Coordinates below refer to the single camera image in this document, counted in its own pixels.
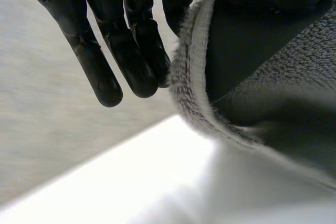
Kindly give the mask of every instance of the gray sweatshirt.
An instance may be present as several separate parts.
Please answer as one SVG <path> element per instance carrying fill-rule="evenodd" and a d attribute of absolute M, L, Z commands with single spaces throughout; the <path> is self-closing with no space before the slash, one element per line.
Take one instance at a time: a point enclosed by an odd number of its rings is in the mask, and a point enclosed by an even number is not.
<path fill-rule="evenodd" d="M 272 158 L 319 185 L 336 189 L 336 138 L 327 132 L 336 126 L 332 120 L 335 117 L 326 122 L 327 138 L 317 134 L 312 139 L 288 143 L 275 136 L 273 142 L 265 143 L 262 134 L 263 126 L 272 124 L 262 121 L 262 116 L 290 99 L 319 104 L 336 114 L 336 7 L 223 97 L 228 114 L 261 118 L 255 127 L 239 127 L 216 112 L 206 92 L 206 52 L 215 1 L 195 3 L 181 29 L 169 83 L 182 118 L 200 133 Z M 318 125 L 314 119 L 307 124 L 312 129 Z M 287 130 L 295 134 L 297 129 L 290 127 Z"/>

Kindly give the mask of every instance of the white surface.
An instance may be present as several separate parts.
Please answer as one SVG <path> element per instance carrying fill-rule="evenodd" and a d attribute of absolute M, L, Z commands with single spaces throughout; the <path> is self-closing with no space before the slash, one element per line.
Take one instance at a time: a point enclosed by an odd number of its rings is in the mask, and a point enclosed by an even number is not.
<path fill-rule="evenodd" d="M 336 197 L 178 116 L 12 203 L 1 224 L 335 224 Z"/>

